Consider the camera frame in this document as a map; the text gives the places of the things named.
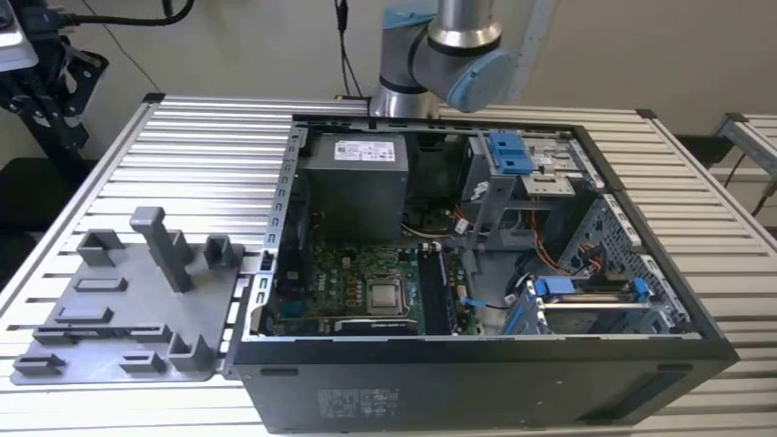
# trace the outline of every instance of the label sticker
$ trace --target label sticker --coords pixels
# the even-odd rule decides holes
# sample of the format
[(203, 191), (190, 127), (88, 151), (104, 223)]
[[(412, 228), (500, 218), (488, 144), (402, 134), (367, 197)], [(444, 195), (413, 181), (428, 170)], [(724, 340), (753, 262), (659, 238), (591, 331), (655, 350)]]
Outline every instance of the label sticker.
[(548, 157), (533, 157), (535, 158), (535, 163), (539, 166), (549, 166), (553, 163), (553, 160)]
[(453, 228), (453, 230), (456, 231), (457, 234), (464, 234), (464, 232), (467, 232), (467, 227), (471, 223), (460, 218), (459, 222), (457, 222), (457, 226)]
[(335, 161), (394, 162), (394, 143), (388, 141), (338, 141)]

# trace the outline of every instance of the motherboard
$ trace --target motherboard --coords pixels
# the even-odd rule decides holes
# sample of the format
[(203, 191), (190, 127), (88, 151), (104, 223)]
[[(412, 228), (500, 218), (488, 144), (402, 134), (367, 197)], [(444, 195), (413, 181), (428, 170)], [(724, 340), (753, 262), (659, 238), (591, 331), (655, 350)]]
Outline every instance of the motherboard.
[(473, 312), (460, 303), (468, 286), (457, 249), (429, 257), (424, 249), (322, 242), (308, 248), (306, 265), (304, 271), (287, 272), (303, 287), (280, 296), (275, 335), (428, 335), (476, 329)]

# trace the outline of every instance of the aluminum extrusion table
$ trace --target aluminum extrusion table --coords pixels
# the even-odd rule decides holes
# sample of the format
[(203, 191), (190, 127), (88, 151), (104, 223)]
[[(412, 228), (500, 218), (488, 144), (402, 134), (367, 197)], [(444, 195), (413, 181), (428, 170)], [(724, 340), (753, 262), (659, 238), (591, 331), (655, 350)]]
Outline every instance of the aluminum extrusion table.
[[(79, 266), (80, 236), (90, 228), (114, 228), (124, 241), (138, 240), (130, 229), (135, 207), (164, 207), (166, 224), (191, 242), (226, 233), (246, 244), (240, 281), (247, 283), (294, 113), (360, 115), (366, 107), (363, 102), (199, 97), (143, 103), (0, 293), (0, 431), (79, 437), (266, 435), (240, 382), (219, 375), (198, 383), (26, 387), (12, 385), (8, 375), (32, 326), (44, 321)], [(743, 361), (632, 429), (413, 435), (777, 435), (777, 242), (661, 122), (633, 110), (544, 107), (489, 107), (469, 115), (443, 107), (441, 117), (588, 128)], [(231, 336), (227, 325), (226, 342)]]

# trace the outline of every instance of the metal case frame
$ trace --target metal case frame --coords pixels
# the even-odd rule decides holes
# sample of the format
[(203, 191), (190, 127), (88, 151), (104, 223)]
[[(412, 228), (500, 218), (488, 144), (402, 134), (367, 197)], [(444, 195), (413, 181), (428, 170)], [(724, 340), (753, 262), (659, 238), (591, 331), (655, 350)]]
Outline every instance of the metal case frame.
[[(400, 128), (421, 120), (295, 116), (310, 126), (378, 122)], [(427, 337), (407, 340), (234, 341), (235, 370), (272, 432), (411, 431), (629, 425), (727, 369), (739, 360), (680, 270), (625, 193), (588, 131), (575, 125), (441, 121), (429, 128), (560, 129), (579, 141), (605, 192), (617, 200), (689, 312), (701, 338), (495, 339)], [(275, 255), (291, 192), (294, 167), (307, 130), (290, 136), (280, 172), (264, 256), (247, 310), (267, 302)]]

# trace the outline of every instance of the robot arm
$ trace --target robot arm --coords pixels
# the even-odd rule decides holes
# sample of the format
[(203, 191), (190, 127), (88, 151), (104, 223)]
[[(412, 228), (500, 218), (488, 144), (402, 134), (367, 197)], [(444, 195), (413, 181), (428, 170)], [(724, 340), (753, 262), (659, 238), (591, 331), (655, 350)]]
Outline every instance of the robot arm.
[(384, 13), (378, 117), (435, 117), (432, 95), (463, 112), (485, 107), (512, 77), (499, 48), (492, 0), (440, 0), (390, 6)]

